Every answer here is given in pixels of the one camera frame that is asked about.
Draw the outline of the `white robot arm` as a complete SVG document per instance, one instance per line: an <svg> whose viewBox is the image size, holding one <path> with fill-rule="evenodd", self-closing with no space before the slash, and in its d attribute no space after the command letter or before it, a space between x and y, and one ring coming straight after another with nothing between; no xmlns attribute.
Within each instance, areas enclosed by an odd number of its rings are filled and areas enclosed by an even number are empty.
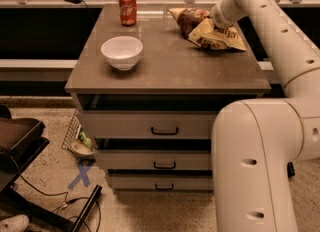
<svg viewBox="0 0 320 232"><path fill-rule="evenodd" d="M285 93L233 102L215 119L218 232L298 232L287 165L320 155L319 50L276 0L221 0L220 27L248 17Z"/></svg>

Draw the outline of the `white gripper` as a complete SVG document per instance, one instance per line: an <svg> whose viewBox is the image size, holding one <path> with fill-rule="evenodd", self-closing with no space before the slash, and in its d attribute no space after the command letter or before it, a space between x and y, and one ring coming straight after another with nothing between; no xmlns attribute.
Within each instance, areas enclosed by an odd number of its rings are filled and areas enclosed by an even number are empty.
<svg viewBox="0 0 320 232"><path fill-rule="evenodd" d="M211 16L214 25L224 29L246 17L246 14L237 5L235 0L219 0L212 8Z"/></svg>

